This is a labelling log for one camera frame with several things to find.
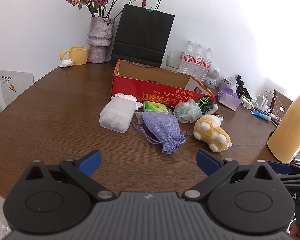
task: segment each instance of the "red cardboard box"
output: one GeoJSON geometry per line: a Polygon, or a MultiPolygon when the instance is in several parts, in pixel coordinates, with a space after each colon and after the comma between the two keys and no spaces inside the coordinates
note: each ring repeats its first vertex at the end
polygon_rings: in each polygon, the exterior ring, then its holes
{"type": "Polygon", "coordinates": [[[112,93],[133,95],[141,103],[151,101],[175,107],[189,99],[197,101],[216,96],[192,76],[171,70],[118,60],[112,83],[112,93]]]}

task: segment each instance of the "yellow plush toy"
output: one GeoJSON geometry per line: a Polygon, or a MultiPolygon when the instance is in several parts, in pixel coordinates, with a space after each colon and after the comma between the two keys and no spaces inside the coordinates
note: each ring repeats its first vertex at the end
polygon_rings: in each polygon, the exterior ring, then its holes
{"type": "Polygon", "coordinates": [[[222,152],[232,146],[229,135],[220,127],[219,117],[203,115],[194,125],[193,135],[206,142],[213,152],[222,152]]]}

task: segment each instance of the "purple textured vase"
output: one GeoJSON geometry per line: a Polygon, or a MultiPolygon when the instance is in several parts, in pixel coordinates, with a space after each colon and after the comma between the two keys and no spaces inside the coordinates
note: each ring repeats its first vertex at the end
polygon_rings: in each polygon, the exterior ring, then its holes
{"type": "Polygon", "coordinates": [[[88,60],[92,63],[106,62],[106,47],[111,45],[114,19],[91,17],[87,44],[88,60]]]}

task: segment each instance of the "black bag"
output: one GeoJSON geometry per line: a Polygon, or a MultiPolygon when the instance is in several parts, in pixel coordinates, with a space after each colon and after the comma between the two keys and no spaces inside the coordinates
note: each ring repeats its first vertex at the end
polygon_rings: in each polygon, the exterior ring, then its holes
{"type": "Polygon", "coordinates": [[[124,59],[160,67],[174,15],[125,4],[111,54],[110,65],[124,59]]]}

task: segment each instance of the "mug handle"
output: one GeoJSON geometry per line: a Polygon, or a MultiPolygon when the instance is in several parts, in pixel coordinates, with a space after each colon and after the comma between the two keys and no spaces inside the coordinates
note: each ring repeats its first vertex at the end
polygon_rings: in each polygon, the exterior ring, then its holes
{"type": "Polygon", "coordinates": [[[66,60],[65,59],[65,54],[70,52],[69,49],[64,50],[63,52],[60,53],[60,60],[66,60]]]}

